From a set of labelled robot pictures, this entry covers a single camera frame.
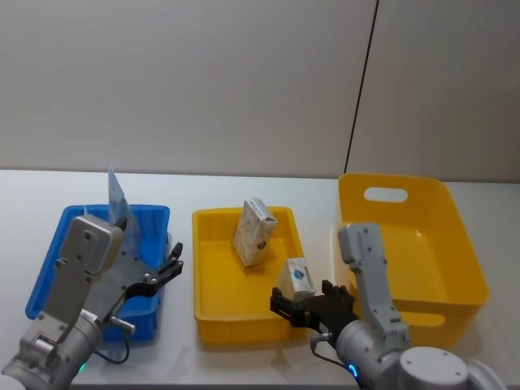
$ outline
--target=yellow plastic bin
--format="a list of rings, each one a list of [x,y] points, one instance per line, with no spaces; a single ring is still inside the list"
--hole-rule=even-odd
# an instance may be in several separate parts
[[[394,201],[384,201],[389,197]],[[456,344],[488,299],[488,287],[446,187],[422,177],[342,175],[340,216],[343,225],[380,225],[390,290],[414,345]],[[357,297],[347,270],[336,256],[336,282]]]
[[[241,208],[193,213],[193,312],[204,345],[287,340],[306,335],[269,311],[271,290],[287,258],[303,257],[293,213],[269,207],[278,225],[262,263],[244,269],[231,241]]]

